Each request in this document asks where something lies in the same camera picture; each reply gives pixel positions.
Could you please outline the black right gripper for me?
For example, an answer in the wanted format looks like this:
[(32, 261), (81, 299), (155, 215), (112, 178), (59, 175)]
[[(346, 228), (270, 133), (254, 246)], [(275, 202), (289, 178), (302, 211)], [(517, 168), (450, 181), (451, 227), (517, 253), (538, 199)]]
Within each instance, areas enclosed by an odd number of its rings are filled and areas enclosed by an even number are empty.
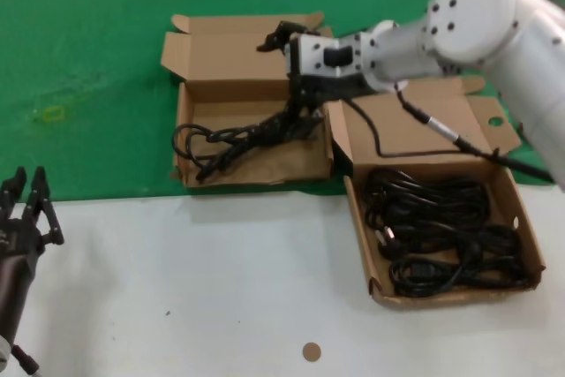
[[(295, 22), (281, 21), (256, 50), (284, 52), (293, 34), (319, 33)], [(322, 121), (321, 104), (367, 94), (369, 86), (360, 74), (345, 78), (293, 75), (290, 77), (290, 99), (275, 118), (275, 136), (278, 139), (307, 139)]]

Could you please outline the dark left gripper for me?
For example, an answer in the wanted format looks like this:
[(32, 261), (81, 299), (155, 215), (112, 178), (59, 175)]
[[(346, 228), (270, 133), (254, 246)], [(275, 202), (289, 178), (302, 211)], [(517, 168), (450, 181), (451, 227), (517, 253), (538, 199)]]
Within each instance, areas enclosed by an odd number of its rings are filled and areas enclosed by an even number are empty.
[[(11, 178), (1, 183), (1, 337), (14, 340), (25, 307), (29, 288), (35, 278), (43, 245), (62, 245), (64, 235), (50, 200), (46, 170), (40, 166), (34, 173), (26, 202), (26, 220), (9, 219), (26, 186), (26, 171), (18, 167)], [(37, 229), (40, 214), (49, 224), (49, 232)]]

